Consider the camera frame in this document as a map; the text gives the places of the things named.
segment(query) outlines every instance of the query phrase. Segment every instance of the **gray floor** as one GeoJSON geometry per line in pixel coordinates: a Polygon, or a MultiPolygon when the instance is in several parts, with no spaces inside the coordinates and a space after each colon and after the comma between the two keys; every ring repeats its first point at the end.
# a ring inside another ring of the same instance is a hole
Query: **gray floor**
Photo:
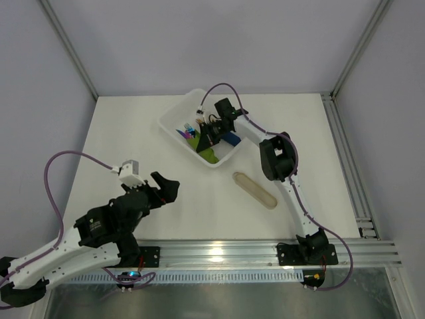
{"type": "MultiPolygon", "coordinates": [[[[328,270],[326,285],[346,270],[328,270]]],[[[400,318],[385,270],[357,269],[344,287],[304,290],[298,283],[170,284],[122,294],[114,286],[68,284],[50,300],[46,319],[92,318],[400,318]]]]}

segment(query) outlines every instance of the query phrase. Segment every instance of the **metal vent strip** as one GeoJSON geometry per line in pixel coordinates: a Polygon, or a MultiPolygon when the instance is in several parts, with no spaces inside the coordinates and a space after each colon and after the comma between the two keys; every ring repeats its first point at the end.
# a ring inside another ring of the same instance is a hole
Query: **metal vent strip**
{"type": "MultiPolygon", "coordinates": [[[[300,282],[302,270],[158,270],[152,284],[238,284],[255,282],[300,282]]],[[[68,284],[113,284],[103,272],[91,272],[71,279],[68,284]]]]}

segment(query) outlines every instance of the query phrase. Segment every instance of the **plastic container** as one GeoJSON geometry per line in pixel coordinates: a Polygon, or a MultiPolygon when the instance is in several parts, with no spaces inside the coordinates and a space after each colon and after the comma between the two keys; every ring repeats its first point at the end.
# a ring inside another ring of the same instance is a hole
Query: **plastic container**
{"type": "MultiPolygon", "coordinates": [[[[211,164],[199,156],[198,153],[186,142],[185,138],[176,131],[184,131],[185,123],[189,123],[194,129],[199,131],[199,125],[196,122],[196,111],[201,104],[205,93],[207,92],[200,88],[196,88],[190,91],[179,103],[170,107],[162,116],[158,118],[158,124],[179,145],[181,145],[190,154],[195,156],[199,161],[203,162],[208,167],[216,168],[231,158],[232,155],[239,150],[242,141],[235,147],[226,143],[225,141],[220,141],[220,143],[214,145],[212,149],[214,150],[215,156],[219,159],[219,161],[218,163],[211,164]]],[[[217,115],[214,107],[214,103],[217,101],[218,100],[214,98],[214,95],[207,96],[203,104],[205,118],[208,118],[209,114],[217,115]]]]}

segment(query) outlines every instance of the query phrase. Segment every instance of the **white table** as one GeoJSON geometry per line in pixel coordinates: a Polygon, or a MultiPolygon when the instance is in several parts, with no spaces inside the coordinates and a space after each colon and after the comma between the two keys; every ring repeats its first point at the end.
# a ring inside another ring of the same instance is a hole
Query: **white table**
{"type": "MultiPolygon", "coordinates": [[[[233,96],[228,95],[238,108],[233,96]]],[[[175,203],[142,219],[136,239],[292,239],[294,222],[285,202],[261,170],[258,148],[248,140],[219,168],[211,169],[162,132],[157,118],[181,96],[101,97],[84,152],[110,165],[140,162],[140,176],[180,181],[175,203]],[[278,199],[267,210],[237,186],[232,174],[246,173],[278,199]]],[[[241,96],[252,119],[267,130],[286,131],[299,151],[299,178],[316,219],[345,238],[357,238],[356,220],[319,94],[241,96]]],[[[87,210],[123,194],[116,175],[82,159],[64,215],[65,227],[87,210]]]]}

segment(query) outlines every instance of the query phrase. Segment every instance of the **green cloth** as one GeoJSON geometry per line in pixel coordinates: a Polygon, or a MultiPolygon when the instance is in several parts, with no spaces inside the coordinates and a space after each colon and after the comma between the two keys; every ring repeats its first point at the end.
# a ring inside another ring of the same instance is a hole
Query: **green cloth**
{"type": "MultiPolygon", "coordinates": [[[[200,133],[198,131],[196,131],[195,138],[187,138],[186,139],[187,143],[189,143],[189,145],[194,150],[196,150],[196,148],[198,147],[199,137],[200,137],[200,133]]],[[[206,160],[207,162],[209,162],[211,164],[216,164],[220,161],[218,158],[216,158],[216,156],[214,154],[214,150],[212,148],[207,148],[206,150],[199,152],[198,155],[201,156],[204,160],[206,160]]]]}

